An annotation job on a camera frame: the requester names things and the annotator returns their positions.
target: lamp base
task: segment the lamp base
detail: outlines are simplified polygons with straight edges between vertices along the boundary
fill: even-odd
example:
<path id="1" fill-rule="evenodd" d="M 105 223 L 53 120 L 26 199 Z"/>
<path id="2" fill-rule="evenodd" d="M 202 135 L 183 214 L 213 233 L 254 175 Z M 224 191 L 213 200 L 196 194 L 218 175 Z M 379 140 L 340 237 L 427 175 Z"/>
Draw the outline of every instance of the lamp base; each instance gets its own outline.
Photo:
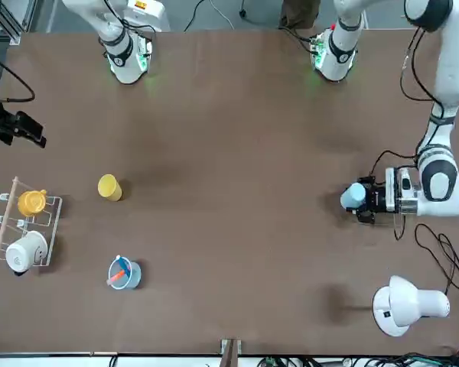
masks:
<path id="1" fill-rule="evenodd" d="M 373 314 L 377 326 L 389 336 L 401 336 L 409 326 L 397 326 L 392 319 L 389 306 L 389 287 L 380 288 L 373 298 Z"/>

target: metal bracket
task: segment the metal bracket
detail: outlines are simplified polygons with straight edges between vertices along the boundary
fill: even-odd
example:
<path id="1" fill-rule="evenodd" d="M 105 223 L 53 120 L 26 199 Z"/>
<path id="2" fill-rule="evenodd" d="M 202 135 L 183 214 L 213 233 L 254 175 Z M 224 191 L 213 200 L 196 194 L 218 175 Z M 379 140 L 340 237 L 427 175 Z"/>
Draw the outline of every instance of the metal bracket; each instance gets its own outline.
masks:
<path id="1" fill-rule="evenodd" d="M 242 341 L 239 339 L 222 339 L 221 340 L 221 358 L 220 367 L 237 367 L 238 356 L 242 354 Z"/>

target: gray floor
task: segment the gray floor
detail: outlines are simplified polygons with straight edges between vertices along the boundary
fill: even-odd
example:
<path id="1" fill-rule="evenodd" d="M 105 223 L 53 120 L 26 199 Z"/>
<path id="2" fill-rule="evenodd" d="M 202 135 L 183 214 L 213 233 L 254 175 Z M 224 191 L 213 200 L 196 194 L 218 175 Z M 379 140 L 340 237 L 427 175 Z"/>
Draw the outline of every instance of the gray floor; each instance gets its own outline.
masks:
<path id="1" fill-rule="evenodd" d="M 241 0 L 213 0 L 215 5 L 231 20 L 236 29 L 275 28 L 281 12 L 282 0 L 246 0 L 246 20 L 239 17 Z M 172 31 L 182 31 L 192 16 L 198 0 L 163 0 L 167 9 Z M 366 10 L 367 28 L 410 28 L 402 17 L 403 0 L 389 0 L 368 7 Z M 332 0 L 322 0 L 316 24 L 328 27 L 337 15 Z M 228 23 L 211 7 L 209 1 L 203 2 L 189 31 L 202 29 L 228 29 Z M 62 0 L 39 0 L 31 31 L 43 33 L 82 33 L 93 29 L 78 15 L 71 13 Z M 0 43 L 0 59 L 5 59 L 7 44 Z"/>

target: orange pen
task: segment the orange pen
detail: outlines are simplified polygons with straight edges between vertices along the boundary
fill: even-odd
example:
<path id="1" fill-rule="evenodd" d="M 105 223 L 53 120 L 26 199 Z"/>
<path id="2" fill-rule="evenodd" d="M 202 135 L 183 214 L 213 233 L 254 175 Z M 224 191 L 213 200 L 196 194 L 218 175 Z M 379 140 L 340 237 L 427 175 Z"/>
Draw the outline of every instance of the orange pen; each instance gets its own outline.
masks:
<path id="1" fill-rule="evenodd" d="M 125 274 L 125 271 L 121 270 L 116 275 L 113 275 L 112 278 L 110 278 L 110 279 L 108 279 L 106 281 L 107 285 L 112 285 L 112 283 L 114 283 L 115 281 L 119 280 L 124 274 Z"/>

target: light blue cup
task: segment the light blue cup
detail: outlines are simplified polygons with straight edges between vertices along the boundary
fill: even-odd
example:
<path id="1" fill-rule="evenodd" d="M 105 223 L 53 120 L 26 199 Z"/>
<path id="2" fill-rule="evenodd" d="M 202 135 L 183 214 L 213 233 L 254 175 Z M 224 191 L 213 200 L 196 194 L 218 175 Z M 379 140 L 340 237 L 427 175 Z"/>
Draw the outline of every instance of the light blue cup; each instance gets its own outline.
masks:
<path id="1" fill-rule="evenodd" d="M 139 267 L 138 263 L 129 261 L 128 258 L 121 256 L 121 259 L 125 261 L 128 265 L 128 268 L 131 269 L 129 276 L 124 274 L 120 279 L 114 281 L 111 284 L 111 287 L 120 291 L 121 289 L 133 289 L 138 287 L 138 284 L 141 280 L 141 268 Z M 117 258 L 109 266 L 109 279 L 112 278 L 114 275 L 119 273 L 122 270 L 121 265 L 119 264 L 119 260 Z"/>

